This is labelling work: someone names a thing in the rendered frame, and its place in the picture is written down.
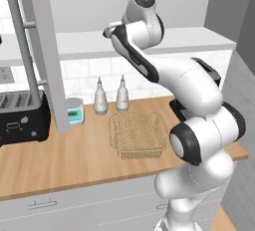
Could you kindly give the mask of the white shaker bottle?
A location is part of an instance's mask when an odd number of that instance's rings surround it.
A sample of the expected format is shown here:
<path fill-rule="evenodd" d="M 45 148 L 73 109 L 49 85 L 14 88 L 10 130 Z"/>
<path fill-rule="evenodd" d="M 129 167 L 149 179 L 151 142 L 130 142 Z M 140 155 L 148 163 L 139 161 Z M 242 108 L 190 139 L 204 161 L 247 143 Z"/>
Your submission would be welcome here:
<path fill-rule="evenodd" d="M 103 116 L 108 112 L 107 96 L 103 89 L 101 80 L 98 80 L 98 85 L 95 92 L 94 110 L 98 116 Z"/>
<path fill-rule="evenodd" d="M 119 112 L 125 112 L 129 109 L 128 90 L 126 88 L 125 78 L 121 79 L 117 94 L 116 108 Z"/>

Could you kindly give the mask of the white digital kitchen timer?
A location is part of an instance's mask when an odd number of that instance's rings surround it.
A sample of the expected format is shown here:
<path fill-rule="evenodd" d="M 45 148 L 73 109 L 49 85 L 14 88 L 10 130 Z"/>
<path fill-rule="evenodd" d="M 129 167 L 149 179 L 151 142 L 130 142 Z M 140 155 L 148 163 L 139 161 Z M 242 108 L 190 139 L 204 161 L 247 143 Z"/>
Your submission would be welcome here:
<path fill-rule="evenodd" d="M 84 102 L 79 98 L 68 98 L 68 118 L 70 125 L 80 125 L 85 121 Z"/>

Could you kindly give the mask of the grey wall outlet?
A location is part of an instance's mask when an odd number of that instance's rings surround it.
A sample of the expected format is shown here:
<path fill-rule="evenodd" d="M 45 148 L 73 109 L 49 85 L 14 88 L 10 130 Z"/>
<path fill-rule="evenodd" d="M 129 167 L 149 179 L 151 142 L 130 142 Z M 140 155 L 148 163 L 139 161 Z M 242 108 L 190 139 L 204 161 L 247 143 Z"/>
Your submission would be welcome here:
<path fill-rule="evenodd" d="M 0 84 L 12 84 L 14 77 L 10 67 L 0 67 Z"/>

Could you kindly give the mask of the white dining counter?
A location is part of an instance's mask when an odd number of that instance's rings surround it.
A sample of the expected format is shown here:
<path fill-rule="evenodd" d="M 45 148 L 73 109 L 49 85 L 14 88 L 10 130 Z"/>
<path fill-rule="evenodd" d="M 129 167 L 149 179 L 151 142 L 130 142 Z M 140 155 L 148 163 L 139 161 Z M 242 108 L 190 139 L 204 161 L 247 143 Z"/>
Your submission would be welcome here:
<path fill-rule="evenodd" d="M 57 46 L 61 61 L 117 57 L 109 39 L 102 32 L 58 33 Z M 4 34 L 0 45 L 0 67 L 22 66 L 15 34 Z M 168 28 L 162 42 L 147 49 L 149 55 L 233 50 L 236 43 L 204 27 Z"/>

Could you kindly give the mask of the white drawer front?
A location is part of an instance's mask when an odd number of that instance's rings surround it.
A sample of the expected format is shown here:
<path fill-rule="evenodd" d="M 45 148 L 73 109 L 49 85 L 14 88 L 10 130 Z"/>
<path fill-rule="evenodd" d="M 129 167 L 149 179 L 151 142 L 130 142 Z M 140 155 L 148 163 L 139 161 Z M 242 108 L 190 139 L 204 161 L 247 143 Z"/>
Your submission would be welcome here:
<path fill-rule="evenodd" d="M 0 231 L 91 231 L 96 226 L 98 188 L 76 188 L 0 201 Z M 36 210 L 27 206 L 49 199 L 57 205 Z"/>

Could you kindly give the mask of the black toaster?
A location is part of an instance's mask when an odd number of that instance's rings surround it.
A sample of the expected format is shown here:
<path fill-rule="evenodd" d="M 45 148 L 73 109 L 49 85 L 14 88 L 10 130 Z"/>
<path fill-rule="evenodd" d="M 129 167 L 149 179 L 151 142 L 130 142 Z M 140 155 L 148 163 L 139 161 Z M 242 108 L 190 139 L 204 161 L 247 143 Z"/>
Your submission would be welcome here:
<path fill-rule="evenodd" d="M 27 141 L 44 141 L 49 136 L 51 112 L 46 94 L 34 104 L 29 91 L 0 94 L 0 147 Z"/>

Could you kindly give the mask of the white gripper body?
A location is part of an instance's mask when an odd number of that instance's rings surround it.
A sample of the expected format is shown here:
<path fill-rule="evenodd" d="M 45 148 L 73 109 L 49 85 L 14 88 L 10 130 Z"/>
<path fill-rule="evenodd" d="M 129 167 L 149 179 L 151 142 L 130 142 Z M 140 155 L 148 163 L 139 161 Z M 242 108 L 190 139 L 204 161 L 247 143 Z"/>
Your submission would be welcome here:
<path fill-rule="evenodd" d="M 111 38 L 112 36 L 119 36 L 123 28 L 122 22 L 110 23 L 103 32 L 105 38 Z"/>

